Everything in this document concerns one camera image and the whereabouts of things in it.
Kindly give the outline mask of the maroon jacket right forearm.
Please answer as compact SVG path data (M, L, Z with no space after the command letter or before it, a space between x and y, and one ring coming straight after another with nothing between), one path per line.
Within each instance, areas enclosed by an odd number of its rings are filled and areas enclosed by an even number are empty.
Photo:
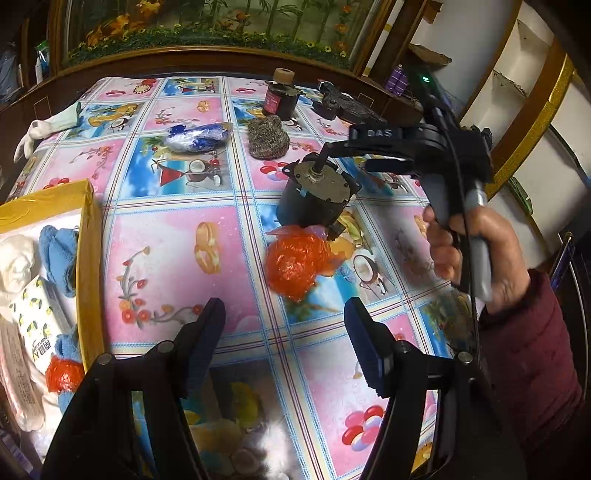
M511 429L535 445L566 427L583 405L562 311L547 275L531 270L516 306L480 317L481 347Z

